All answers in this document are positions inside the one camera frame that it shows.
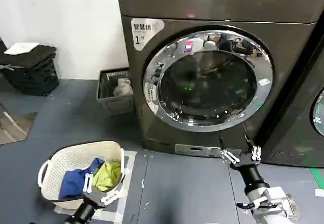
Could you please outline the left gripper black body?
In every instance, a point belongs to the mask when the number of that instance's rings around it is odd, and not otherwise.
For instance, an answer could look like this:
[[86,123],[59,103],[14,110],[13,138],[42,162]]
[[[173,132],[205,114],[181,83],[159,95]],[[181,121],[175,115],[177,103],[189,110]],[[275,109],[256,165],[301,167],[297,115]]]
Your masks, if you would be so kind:
[[104,202],[101,201],[106,197],[106,192],[99,190],[92,190],[91,193],[85,192],[83,194],[83,203],[72,215],[73,220],[91,220],[98,209],[105,208]]

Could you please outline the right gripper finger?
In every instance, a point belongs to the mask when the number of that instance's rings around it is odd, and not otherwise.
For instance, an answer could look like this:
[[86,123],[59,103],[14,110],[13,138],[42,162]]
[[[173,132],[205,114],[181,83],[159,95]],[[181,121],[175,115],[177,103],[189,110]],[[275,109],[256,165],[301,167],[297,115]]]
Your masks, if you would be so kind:
[[244,134],[244,136],[248,145],[245,153],[250,154],[252,161],[261,161],[261,147],[257,146],[247,134]]
[[239,163],[240,159],[233,155],[229,150],[225,148],[224,141],[221,136],[219,136],[220,142],[220,156],[224,161],[229,161],[230,163]]

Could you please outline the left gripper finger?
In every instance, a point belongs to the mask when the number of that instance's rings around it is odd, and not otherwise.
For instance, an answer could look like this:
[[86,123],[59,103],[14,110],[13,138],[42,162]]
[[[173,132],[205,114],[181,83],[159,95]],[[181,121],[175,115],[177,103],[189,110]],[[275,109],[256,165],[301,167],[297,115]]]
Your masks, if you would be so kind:
[[125,195],[125,190],[124,190],[124,179],[125,175],[121,177],[119,180],[118,184],[112,188],[110,191],[107,192],[106,196],[101,198],[101,203],[104,205],[109,205],[113,201],[123,197]]
[[92,182],[94,176],[99,171],[100,167],[102,166],[102,163],[99,163],[96,167],[89,167],[85,174],[85,181],[83,186],[83,192],[91,192],[92,191]]

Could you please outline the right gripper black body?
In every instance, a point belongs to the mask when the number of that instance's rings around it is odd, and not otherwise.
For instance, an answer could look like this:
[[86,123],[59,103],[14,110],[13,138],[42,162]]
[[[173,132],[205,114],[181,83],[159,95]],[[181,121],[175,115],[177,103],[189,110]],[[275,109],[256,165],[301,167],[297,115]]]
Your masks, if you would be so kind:
[[251,155],[241,155],[239,162],[230,163],[230,168],[237,170],[245,184],[245,192],[251,192],[258,188],[269,188],[269,184],[264,181],[264,178],[257,170],[260,162],[253,160]]

